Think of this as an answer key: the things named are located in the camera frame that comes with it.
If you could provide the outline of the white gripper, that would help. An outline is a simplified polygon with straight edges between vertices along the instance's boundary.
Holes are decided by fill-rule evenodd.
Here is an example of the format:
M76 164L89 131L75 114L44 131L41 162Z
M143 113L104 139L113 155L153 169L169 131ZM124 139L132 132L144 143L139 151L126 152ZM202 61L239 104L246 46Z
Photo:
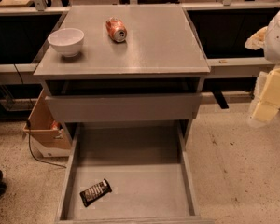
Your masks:
M246 49L263 49L267 26L262 27L245 42ZM268 125L280 108L280 66L269 73L260 72L256 83L257 104L250 106L247 123L254 128Z

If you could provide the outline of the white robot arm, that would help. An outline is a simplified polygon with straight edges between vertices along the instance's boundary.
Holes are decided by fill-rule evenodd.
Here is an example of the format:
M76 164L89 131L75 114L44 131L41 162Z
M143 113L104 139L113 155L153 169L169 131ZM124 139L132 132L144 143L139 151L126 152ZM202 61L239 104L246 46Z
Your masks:
M274 64L269 73L259 73L250 105L248 124L258 128L270 123L280 110L280 10L266 27L246 40L245 47L263 49L264 58Z

